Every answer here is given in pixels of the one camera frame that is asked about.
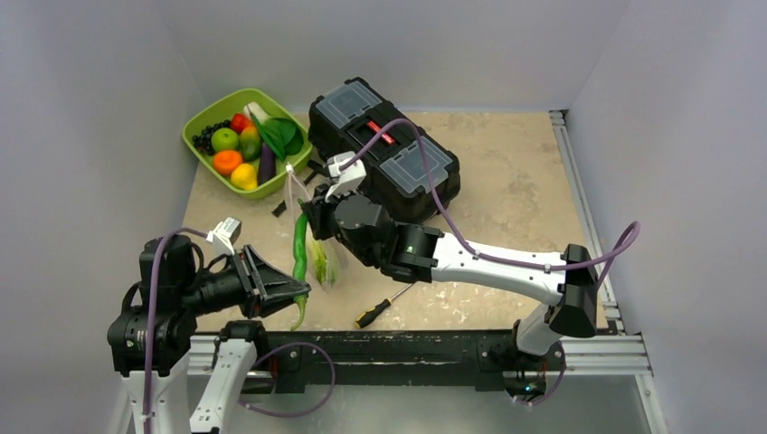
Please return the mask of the toy green bean pod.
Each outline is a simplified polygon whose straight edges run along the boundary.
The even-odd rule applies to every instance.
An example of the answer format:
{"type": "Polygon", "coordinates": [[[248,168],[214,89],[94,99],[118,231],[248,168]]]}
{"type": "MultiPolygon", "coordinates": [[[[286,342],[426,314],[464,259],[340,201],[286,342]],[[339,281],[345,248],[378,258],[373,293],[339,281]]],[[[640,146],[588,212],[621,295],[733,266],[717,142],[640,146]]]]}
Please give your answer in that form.
{"type": "MultiPolygon", "coordinates": [[[[293,257],[294,264],[292,269],[292,277],[303,283],[306,282],[306,274],[307,274],[307,266],[308,266],[308,259],[307,259],[307,252],[306,252],[307,228],[308,228],[308,217],[306,214],[302,213],[296,219],[294,224],[293,241],[292,241],[292,257],[293,257]]],[[[295,296],[293,298],[293,301],[294,301],[294,304],[298,307],[298,318],[294,322],[294,324],[291,326],[290,331],[296,331],[302,325],[305,318],[305,314],[306,314],[306,304],[308,301],[308,295],[303,294],[303,295],[295,296]]]]}

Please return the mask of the clear zip top bag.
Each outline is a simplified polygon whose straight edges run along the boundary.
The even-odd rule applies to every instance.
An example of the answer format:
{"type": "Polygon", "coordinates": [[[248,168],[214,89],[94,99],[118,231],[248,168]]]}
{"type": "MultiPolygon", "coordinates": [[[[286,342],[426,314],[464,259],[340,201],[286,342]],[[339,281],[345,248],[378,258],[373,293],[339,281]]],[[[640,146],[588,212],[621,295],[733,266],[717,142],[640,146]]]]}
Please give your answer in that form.
{"type": "MultiPolygon", "coordinates": [[[[313,193],[309,189],[308,183],[300,180],[293,165],[286,164],[285,170],[286,183],[283,189],[283,198],[287,213],[292,222],[295,223],[301,214],[300,205],[310,202],[313,193]]],[[[307,274],[317,282],[320,288],[329,293],[338,283],[342,274],[336,245],[331,240],[315,240],[309,225],[307,225],[305,244],[307,274]]]]}

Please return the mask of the toy purple eggplant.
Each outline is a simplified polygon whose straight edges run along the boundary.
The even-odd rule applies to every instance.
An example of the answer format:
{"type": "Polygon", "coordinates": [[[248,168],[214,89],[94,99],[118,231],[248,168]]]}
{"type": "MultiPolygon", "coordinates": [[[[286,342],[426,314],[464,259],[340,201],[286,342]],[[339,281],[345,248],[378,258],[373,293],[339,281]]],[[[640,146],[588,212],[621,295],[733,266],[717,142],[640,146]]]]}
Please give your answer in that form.
{"type": "Polygon", "coordinates": [[[263,142],[261,145],[259,166],[257,172],[258,185],[264,185],[276,175],[276,156],[271,147],[263,142]]]}

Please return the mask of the toy lemon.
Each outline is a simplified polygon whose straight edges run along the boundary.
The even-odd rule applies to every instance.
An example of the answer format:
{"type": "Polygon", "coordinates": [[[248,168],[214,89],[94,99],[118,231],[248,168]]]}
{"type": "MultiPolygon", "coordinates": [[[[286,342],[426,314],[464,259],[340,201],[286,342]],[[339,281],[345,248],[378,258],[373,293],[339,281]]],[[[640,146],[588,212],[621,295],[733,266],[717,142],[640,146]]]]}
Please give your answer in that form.
{"type": "Polygon", "coordinates": [[[242,191],[255,190],[258,187],[258,170],[254,165],[238,165],[230,175],[233,187],[242,191]]]}

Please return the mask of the toy green onion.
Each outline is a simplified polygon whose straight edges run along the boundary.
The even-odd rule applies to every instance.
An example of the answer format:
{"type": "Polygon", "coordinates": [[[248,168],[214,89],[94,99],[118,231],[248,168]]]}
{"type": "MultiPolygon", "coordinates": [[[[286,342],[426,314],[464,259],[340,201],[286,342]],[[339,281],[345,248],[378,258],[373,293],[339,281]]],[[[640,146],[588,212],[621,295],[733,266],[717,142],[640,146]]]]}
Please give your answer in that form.
{"type": "Polygon", "coordinates": [[[340,261],[335,246],[330,241],[309,238],[307,244],[308,264],[316,281],[324,290],[330,290],[340,276],[340,261]]]}

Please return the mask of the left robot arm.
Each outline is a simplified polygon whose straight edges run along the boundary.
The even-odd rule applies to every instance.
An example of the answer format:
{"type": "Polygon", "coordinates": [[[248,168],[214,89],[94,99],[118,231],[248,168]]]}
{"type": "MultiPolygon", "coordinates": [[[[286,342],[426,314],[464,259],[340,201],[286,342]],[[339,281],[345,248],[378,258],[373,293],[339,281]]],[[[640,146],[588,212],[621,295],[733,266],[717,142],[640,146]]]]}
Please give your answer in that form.
{"type": "Polygon", "coordinates": [[[109,327],[114,369],[138,433],[224,432],[247,372],[270,357],[261,319],[310,291],[302,278],[273,268],[250,245],[221,255],[218,271],[204,265],[201,253],[181,234],[149,241],[139,257],[141,280],[109,327]],[[211,381],[191,411],[187,374],[197,319],[234,306],[244,318],[221,330],[211,381]]]}

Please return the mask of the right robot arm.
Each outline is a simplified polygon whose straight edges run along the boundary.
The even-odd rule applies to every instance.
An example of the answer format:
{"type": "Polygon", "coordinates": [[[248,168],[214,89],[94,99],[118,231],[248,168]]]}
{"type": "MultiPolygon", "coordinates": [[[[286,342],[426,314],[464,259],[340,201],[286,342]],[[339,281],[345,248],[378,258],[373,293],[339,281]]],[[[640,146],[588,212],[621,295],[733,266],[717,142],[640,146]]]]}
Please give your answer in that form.
{"type": "Polygon", "coordinates": [[[334,239],[367,267],[403,283],[469,283],[538,301],[515,326],[510,361],[528,368],[562,337],[597,334],[597,273],[589,251],[577,244],[563,252],[510,250],[460,243],[449,232],[398,222],[361,194],[303,203],[313,236],[334,239]]]}

